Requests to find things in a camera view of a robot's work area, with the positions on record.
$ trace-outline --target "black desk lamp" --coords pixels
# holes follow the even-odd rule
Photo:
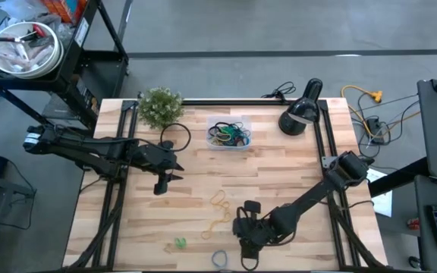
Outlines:
[[[296,102],[291,103],[288,110],[282,113],[279,118],[279,127],[284,133],[297,136],[303,133],[307,124],[319,120],[319,109],[316,100],[318,100],[322,88],[323,83],[319,79],[313,78],[308,82],[303,96]]]

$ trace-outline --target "blue rubber band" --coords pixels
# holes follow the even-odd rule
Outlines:
[[[217,254],[219,254],[219,253],[223,253],[224,254],[224,257],[225,257],[225,262],[224,262],[224,264],[223,265],[220,265],[220,264],[218,264],[218,263],[216,263],[215,262],[215,256],[217,255]],[[226,268],[227,267],[227,253],[225,252],[225,250],[217,250],[217,251],[215,251],[213,254],[212,254],[212,263],[213,263],[213,265],[215,266],[215,267],[217,267],[217,268]]]

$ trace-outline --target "wooden table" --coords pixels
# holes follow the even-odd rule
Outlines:
[[[358,153],[346,100],[327,101],[338,154],[348,150]],[[102,102],[95,138],[115,136],[121,102],[121,99]],[[187,106],[185,109],[179,121],[190,128],[192,141],[186,150],[177,153],[178,163],[185,171],[176,173],[184,179],[172,181],[166,194],[154,196],[156,176],[130,169],[114,270],[216,270],[211,256],[219,249],[228,254],[229,269],[243,270],[238,239],[231,232],[232,221],[217,224],[208,240],[200,236],[212,221],[224,214],[212,207],[210,198],[218,190],[224,190],[225,200],[231,204],[232,218],[245,200],[261,202],[264,215],[295,200],[322,177],[313,126],[308,126],[300,136],[287,136],[278,128],[278,117],[285,106]],[[251,147],[244,152],[209,150],[205,141],[209,115],[249,116],[253,129]],[[323,125],[322,130],[328,154]],[[139,123],[135,136],[158,142],[159,133]],[[178,148],[184,145],[187,135],[178,128],[167,131],[165,139],[173,140]],[[96,178],[95,174],[86,174],[83,186]],[[64,265],[74,262],[96,234],[104,192],[105,182],[99,182],[80,195]],[[347,197],[350,204],[370,199],[367,185],[351,187]],[[372,205],[355,206],[351,217],[360,239],[380,262],[387,264]],[[176,237],[186,238],[185,249],[174,247]],[[342,241],[350,261],[345,236]],[[261,251],[257,270],[337,268],[328,207],[318,204],[301,216],[292,243]]]

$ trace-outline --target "potted plant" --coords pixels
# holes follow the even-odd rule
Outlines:
[[[163,129],[183,115],[182,101],[180,93],[174,94],[167,87],[156,87],[143,94],[138,112],[151,129]]]

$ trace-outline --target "gray floor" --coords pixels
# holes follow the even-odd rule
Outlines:
[[[123,13],[126,0],[103,2],[117,28],[122,15],[127,15]],[[131,53],[437,49],[437,1],[134,0],[123,43]],[[113,47],[99,16],[84,47]],[[382,90],[383,101],[387,102],[415,94],[418,80],[437,78],[437,55],[131,59],[130,76],[121,96],[135,97],[146,88],[169,86],[187,98],[256,98],[288,80],[302,90],[311,77],[323,81],[323,97],[340,96],[342,86],[353,84]],[[40,111],[49,99],[42,93],[19,91],[17,95]],[[359,95],[349,90],[349,103],[355,105]],[[378,115],[389,121],[415,101],[411,98],[372,108],[365,115]],[[372,104],[368,98],[363,100],[363,106]],[[418,109],[414,107],[409,113]],[[25,131],[34,124],[0,99],[0,155],[13,160],[38,189],[31,228],[3,229],[0,272],[58,268],[74,213],[82,171],[57,156],[25,153],[21,146]],[[400,128],[395,128],[393,137],[399,133]],[[404,124],[399,141],[382,147],[376,164],[400,168],[425,153],[417,116]],[[407,257],[417,256],[418,252],[417,240],[412,236],[415,233],[404,225],[416,216],[412,186],[396,190],[394,197],[394,217],[379,216],[379,226],[389,264],[408,269]],[[8,221],[25,225],[27,207],[15,210]]]

